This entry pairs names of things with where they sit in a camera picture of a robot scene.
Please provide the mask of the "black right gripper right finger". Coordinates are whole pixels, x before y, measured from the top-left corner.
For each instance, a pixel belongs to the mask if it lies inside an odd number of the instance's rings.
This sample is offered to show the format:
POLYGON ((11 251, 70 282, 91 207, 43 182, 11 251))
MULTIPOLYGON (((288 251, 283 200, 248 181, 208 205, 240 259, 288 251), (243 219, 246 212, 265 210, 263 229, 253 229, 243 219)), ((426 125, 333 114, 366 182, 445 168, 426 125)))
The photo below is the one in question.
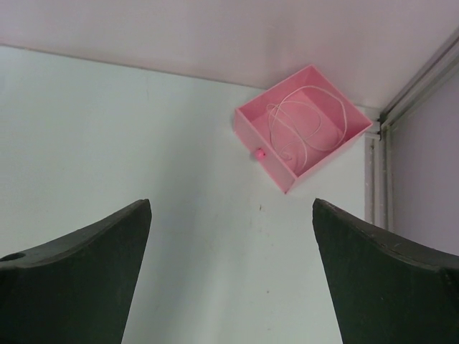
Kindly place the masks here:
POLYGON ((458 257, 322 199, 313 230, 343 343, 457 343, 458 257))

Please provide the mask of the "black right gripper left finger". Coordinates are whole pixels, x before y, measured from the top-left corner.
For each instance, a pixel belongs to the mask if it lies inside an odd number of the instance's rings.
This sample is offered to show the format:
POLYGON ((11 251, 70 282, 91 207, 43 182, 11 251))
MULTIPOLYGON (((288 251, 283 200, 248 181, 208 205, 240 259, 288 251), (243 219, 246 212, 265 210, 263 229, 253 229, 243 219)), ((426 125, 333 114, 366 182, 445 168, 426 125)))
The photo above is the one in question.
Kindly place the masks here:
POLYGON ((1 258, 2 343, 121 343, 151 227, 143 199, 1 258))

